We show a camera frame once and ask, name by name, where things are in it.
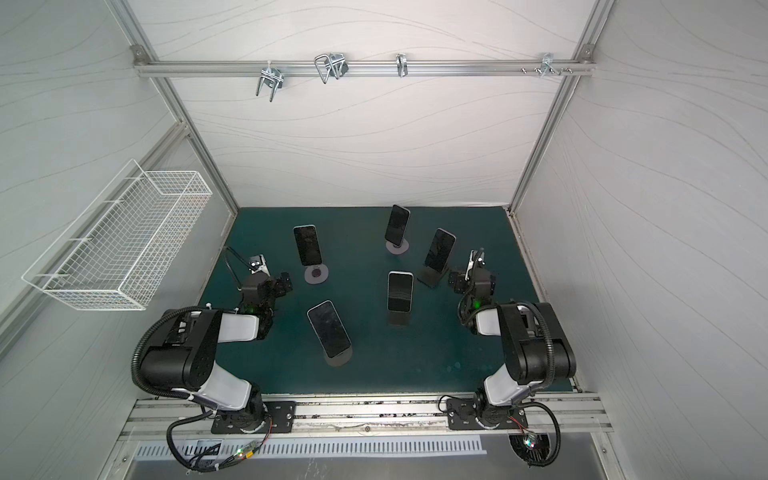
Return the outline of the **teal phone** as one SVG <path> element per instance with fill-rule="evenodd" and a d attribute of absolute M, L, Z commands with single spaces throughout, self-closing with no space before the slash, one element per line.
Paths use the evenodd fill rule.
<path fill-rule="evenodd" d="M 310 308 L 307 318 L 327 357 L 335 358 L 351 348 L 347 330 L 331 300 Z"/>

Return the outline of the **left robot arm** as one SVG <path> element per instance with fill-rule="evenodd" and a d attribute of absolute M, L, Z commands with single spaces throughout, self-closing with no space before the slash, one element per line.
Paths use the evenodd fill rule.
<path fill-rule="evenodd" d="M 218 365 L 218 346 L 263 340 L 276 300 L 292 290 L 288 273 L 251 273 L 235 310 L 183 307 L 166 311 L 140 338 L 130 365 L 134 384 L 153 396 L 185 399 L 218 412 L 228 428 L 254 432 L 267 422 L 258 386 Z"/>

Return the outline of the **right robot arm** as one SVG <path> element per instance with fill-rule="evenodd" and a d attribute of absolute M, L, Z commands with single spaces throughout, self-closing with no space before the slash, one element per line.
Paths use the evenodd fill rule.
<path fill-rule="evenodd" d="M 523 300 L 493 299 L 496 277 L 476 266 L 449 274 L 448 285 L 461 296 L 458 318 L 475 335 L 500 340 L 503 363 L 483 380 L 472 402 L 457 408 L 459 427 L 507 427 L 523 411 L 523 401 L 560 379 L 575 376 L 575 354 L 553 306 Z"/>

